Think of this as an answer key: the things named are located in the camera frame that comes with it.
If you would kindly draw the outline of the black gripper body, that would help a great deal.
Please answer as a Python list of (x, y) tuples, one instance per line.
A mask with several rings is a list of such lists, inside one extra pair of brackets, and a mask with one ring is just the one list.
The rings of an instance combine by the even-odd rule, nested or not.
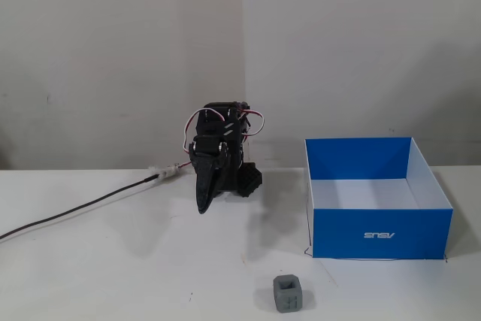
[(228, 145), (220, 136), (197, 135), (189, 144), (189, 158), (195, 167), (224, 167), (228, 159)]

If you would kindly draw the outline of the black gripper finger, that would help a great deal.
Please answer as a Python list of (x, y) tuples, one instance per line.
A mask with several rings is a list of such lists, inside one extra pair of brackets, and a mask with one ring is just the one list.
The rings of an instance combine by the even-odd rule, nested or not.
[(196, 202), (198, 212), (204, 214), (213, 200), (216, 173), (216, 160), (213, 157), (191, 156), (196, 173)]
[(227, 177), (226, 165), (213, 165), (212, 166), (212, 179), (211, 179), (211, 198), (217, 197), (222, 193), (225, 179)]

